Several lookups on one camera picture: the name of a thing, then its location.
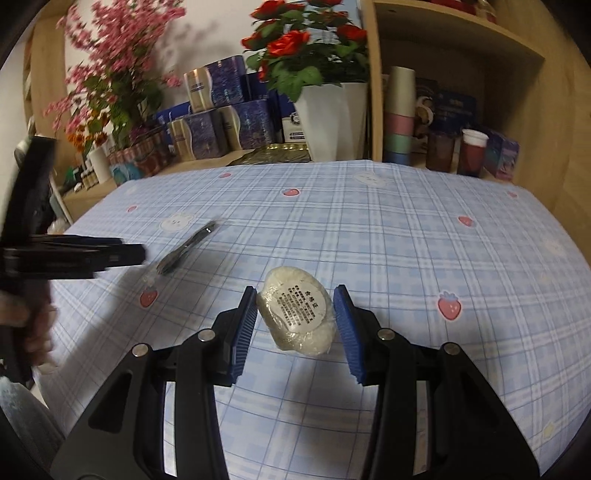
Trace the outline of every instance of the soap label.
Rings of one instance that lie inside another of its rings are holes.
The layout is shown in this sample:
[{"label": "soap label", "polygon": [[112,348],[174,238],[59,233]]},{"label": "soap label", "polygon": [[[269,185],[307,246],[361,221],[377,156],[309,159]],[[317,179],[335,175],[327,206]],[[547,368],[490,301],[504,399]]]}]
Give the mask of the soap label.
[{"label": "soap label", "polygon": [[326,300],[321,291],[305,281],[287,282],[272,295],[270,308],[292,333],[314,330],[326,316]]}]

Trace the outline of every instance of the plastic cup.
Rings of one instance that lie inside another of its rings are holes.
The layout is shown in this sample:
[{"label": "plastic cup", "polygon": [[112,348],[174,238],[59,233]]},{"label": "plastic cup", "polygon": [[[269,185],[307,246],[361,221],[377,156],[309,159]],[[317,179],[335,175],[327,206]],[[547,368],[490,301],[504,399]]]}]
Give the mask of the plastic cup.
[{"label": "plastic cup", "polygon": [[449,173],[452,169],[455,138],[444,132],[429,132],[426,167],[433,171]]},{"label": "plastic cup", "polygon": [[476,130],[462,130],[462,146],[457,174],[468,177],[480,177],[484,164],[488,135]]}]

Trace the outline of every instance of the blue packaging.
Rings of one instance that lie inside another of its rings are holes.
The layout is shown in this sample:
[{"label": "blue packaging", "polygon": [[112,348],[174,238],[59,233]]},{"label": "blue packaging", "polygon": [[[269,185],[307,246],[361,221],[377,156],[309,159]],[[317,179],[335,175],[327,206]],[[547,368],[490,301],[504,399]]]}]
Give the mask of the blue packaging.
[{"label": "blue packaging", "polygon": [[300,125],[300,117],[296,112],[296,106],[287,95],[279,94],[279,113],[285,143],[304,143],[306,138]]},{"label": "blue packaging", "polygon": [[275,142],[283,143],[283,127],[281,124],[281,115],[279,112],[279,94],[277,90],[267,90],[267,84],[258,78],[258,73],[248,73],[246,75],[246,84],[252,100],[267,100],[267,108],[275,132]]},{"label": "blue packaging", "polygon": [[223,157],[229,152],[222,117],[217,110],[193,113],[172,123],[181,161]]},{"label": "blue packaging", "polygon": [[275,141],[266,99],[225,106],[219,112],[232,150],[258,148]]},{"label": "blue packaging", "polygon": [[440,90],[435,100],[435,119],[431,130],[459,136],[476,125],[476,99],[461,93]]},{"label": "blue packaging", "polygon": [[519,143],[488,128],[478,130],[488,135],[484,168],[497,179],[513,180],[515,164],[519,157]]},{"label": "blue packaging", "polygon": [[166,110],[161,110],[155,115],[155,118],[160,125],[167,126],[164,134],[164,142],[168,145],[168,149],[173,154],[176,152],[174,151],[173,136],[170,131],[169,123],[182,116],[190,115],[191,113],[193,113],[191,110],[191,103],[185,102],[175,105],[174,107],[167,108]]},{"label": "blue packaging", "polygon": [[241,55],[185,73],[184,81],[194,113],[249,100],[246,66]]}]

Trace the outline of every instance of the blue plaid tablecloth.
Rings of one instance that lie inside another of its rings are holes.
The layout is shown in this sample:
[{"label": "blue plaid tablecloth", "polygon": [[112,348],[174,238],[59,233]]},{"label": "blue plaid tablecloth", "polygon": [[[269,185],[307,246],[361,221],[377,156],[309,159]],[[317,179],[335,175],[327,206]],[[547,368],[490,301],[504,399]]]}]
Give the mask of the blue plaid tablecloth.
[{"label": "blue plaid tablecloth", "polygon": [[[552,215],[512,185],[371,161],[239,166],[132,181],[68,233],[123,238],[157,261],[206,222],[222,227],[171,278],[148,267],[56,281],[60,368],[38,379],[65,432],[138,342],[180,343],[280,265],[347,285],[411,342],[462,345],[545,471],[591,404],[591,271]],[[174,472],[174,385],[165,455]],[[343,346],[281,352],[259,318],[244,374],[216,388],[233,478],[359,478],[376,398]]]}]

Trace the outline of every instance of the plastic-wrapped soap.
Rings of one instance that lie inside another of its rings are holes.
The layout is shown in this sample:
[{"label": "plastic-wrapped soap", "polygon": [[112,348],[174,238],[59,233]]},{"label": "plastic-wrapped soap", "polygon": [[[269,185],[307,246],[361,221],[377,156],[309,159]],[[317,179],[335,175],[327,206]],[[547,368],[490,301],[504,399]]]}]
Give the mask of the plastic-wrapped soap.
[{"label": "plastic-wrapped soap", "polygon": [[271,270],[258,294],[258,309],[281,350],[320,355],[330,349],[335,311],[324,287],[296,267]]}]

